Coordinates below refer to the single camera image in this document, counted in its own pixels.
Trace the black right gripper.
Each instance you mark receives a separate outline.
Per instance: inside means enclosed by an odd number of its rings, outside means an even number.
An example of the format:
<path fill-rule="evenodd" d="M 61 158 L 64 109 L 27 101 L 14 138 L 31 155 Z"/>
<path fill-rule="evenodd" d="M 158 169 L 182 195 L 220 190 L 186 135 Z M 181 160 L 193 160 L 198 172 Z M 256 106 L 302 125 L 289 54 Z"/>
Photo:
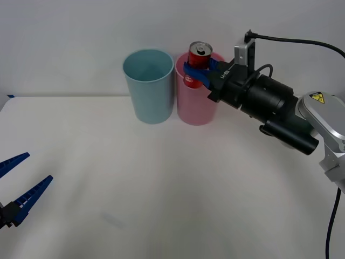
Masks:
<path fill-rule="evenodd" d="M 240 108 L 246 96 L 246 84 L 253 74 L 247 66 L 238 65 L 234 60 L 230 62 L 209 59 L 207 69 L 197 69 L 188 62 L 183 65 L 184 83 L 190 88 L 201 85 L 210 90 L 208 99 L 215 103 L 220 101 Z"/>

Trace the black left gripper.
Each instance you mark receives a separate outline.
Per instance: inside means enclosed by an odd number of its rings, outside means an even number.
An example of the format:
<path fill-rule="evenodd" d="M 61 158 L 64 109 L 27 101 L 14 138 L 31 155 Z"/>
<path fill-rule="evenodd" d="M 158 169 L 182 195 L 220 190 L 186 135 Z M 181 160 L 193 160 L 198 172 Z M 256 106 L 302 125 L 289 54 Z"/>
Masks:
<path fill-rule="evenodd" d="M 30 154 L 26 152 L 0 162 L 0 178 L 2 178 L 9 171 L 14 169 L 16 166 L 18 166 L 29 156 Z M 5 226 L 10 228 L 12 225 L 18 227 L 28 216 L 29 211 L 41 197 L 41 195 L 52 182 L 52 180 L 52 175 L 47 176 L 44 180 L 42 180 L 40 183 L 35 185 L 30 190 L 28 190 L 22 196 L 8 203 L 5 206 L 5 214 L 4 206 L 0 203 L 0 229 L 2 229 Z"/>

